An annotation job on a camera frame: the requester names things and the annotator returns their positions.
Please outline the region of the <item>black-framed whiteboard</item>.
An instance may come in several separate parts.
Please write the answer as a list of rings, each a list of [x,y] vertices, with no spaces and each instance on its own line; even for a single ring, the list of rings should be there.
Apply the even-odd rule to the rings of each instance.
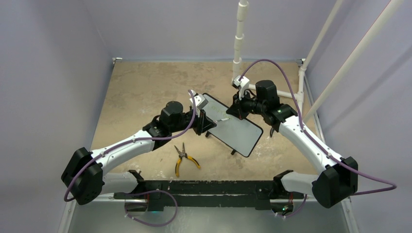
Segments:
[[[206,132],[206,137],[214,136],[232,149],[231,154],[238,153],[243,157],[249,157],[263,135],[264,130],[248,119],[239,120],[228,115],[228,107],[208,93],[203,94],[209,101],[204,108],[207,116],[212,120],[230,118],[230,120],[218,122],[215,128]]]

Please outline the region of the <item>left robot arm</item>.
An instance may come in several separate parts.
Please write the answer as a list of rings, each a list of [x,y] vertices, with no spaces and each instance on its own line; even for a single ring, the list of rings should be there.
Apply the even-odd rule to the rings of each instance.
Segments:
[[[103,187],[109,184],[104,176],[118,165],[164,146],[189,129],[201,135],[216,127],[216,122],[206,115],[208,100],[196,96],[191,103],[193,105],[185,113],[180,102],[168,102],[150,123],[116,144],[92,151],[84,147],[77,149],[61,175],[67,187],[64,201],[87,204],[102,194]]]

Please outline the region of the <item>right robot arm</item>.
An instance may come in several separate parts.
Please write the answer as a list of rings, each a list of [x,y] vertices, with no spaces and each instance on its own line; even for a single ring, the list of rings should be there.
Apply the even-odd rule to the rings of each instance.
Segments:
[[[357,192],[356,160],[341,158],[317,138],[290,105],[280,102],[272,81],[257,82],[255,94],[249,93],[247,78],[235,78],[232,86],[238,91],[227,114],[240,120],[249,114],[262,116],[265,123],[292,142],[317,171],[316,175],[308,175],[287,170],[275,176],[273,193],[276,196],[283,198],[291,192],[298,192],[311,195],[323,207],[330,208]]]

